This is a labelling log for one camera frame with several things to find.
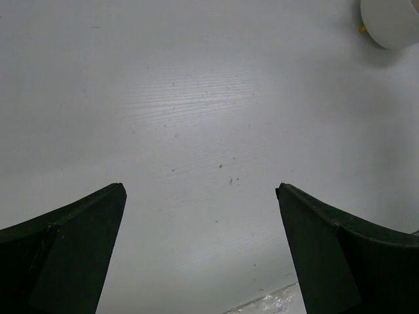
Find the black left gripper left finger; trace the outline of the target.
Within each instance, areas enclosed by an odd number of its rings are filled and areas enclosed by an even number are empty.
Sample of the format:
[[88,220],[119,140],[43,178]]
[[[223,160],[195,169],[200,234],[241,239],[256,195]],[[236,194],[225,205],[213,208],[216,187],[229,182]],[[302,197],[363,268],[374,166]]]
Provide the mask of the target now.
[[95,313],[126,205],[121,183],[1,230],[2,313]]

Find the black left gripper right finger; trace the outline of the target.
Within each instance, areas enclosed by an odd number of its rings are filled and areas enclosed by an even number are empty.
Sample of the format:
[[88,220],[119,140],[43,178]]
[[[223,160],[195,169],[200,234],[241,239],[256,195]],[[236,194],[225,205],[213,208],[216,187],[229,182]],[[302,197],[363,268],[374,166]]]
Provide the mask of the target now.
[[291,184],[276,196],[307,313],[418,312],[418,233],[379,226]]

